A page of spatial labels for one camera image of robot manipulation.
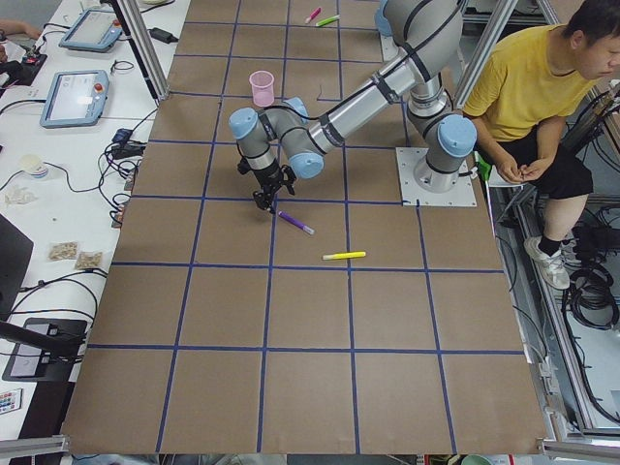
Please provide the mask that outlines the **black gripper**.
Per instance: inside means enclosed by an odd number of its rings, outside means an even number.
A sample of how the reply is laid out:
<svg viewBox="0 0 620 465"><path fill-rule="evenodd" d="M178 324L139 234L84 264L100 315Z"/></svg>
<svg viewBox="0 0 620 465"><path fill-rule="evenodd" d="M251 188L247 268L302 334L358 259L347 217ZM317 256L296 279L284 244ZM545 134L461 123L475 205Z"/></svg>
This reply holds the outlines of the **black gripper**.
<svg viewBox="0 0 620 465"><path fill-rule="evenodd" d="M274 198L282 187L285 187L290 195L295 195L295 172L288 165L280 166L277 161L273 161L267 168L255 169L250 166L247 158L242 157L237 164L237 170L240 174L251 171L257 178L260 189L254 191L252 196L260 210L275 213Z"/></svg>

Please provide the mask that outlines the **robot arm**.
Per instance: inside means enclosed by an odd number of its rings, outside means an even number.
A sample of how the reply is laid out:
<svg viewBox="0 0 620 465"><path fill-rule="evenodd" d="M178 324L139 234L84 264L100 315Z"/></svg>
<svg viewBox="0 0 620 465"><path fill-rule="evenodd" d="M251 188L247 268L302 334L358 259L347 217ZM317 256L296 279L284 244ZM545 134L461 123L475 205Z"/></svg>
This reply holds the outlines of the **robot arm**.
<svg viewBox="0 0 620 465"><path fill-rule="evenodd" d="M263 109L240 108L229 119L240 173L251 172L260 187L257 207L272 212L281 188L292 191L299 178L317 176L324 156L381 111L410 97L408 118L428 145L413 169L424 191L444 194L473 151L477 130L453 111L440 72L456 51L462 15L454 1L385 1L379 9L397 47L396 55L360 88L318 117L291 98Z"/></svg>

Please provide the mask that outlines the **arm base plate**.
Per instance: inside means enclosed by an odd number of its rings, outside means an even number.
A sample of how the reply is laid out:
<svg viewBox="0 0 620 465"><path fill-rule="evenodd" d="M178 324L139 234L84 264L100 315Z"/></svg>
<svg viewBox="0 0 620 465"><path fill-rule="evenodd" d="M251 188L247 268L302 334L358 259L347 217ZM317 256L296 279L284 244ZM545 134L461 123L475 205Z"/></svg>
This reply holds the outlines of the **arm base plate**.
<svg viewBox="0 0 620 465"><path fill-rule="evenodd" d="M427 148L397 147L395 151L403 206L477 206L465 158L460 159L458 171L439 173L427 164Z"/></svg>

